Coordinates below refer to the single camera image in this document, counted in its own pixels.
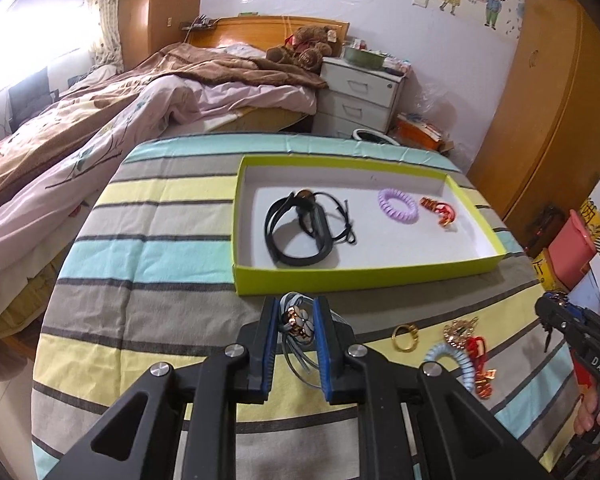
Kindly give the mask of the right hand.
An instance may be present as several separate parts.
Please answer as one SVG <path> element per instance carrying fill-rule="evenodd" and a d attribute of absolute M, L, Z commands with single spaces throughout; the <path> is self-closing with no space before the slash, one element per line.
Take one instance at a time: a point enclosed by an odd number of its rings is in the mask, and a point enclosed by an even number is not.
<path fill-rule="evenodd" d="M 588 388 L 580 403 L 573 430 L 578 436 L 600 426 L 600 411 L 597 409 L 598 394 L 595 386 Z"/>

